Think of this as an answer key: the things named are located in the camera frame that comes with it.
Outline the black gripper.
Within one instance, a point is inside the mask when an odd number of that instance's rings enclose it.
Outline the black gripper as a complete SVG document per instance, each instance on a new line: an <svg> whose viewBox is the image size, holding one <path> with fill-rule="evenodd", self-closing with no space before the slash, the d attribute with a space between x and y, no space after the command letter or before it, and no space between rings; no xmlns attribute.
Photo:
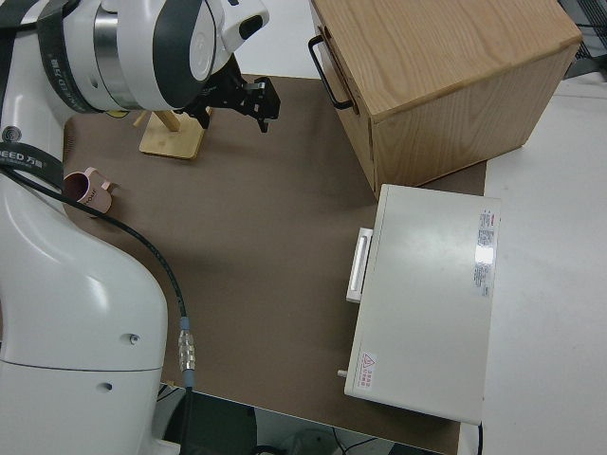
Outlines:
<svg viewBox="0 0 607 455"><path fill-rule="evenodd" d="M228 108L252 117L262 133L268 131L269 122L279 116L281 100L269 77L246 82L235 58L212 74L189 104L189 114L203 130L211 121L209 107Z"/></svg>

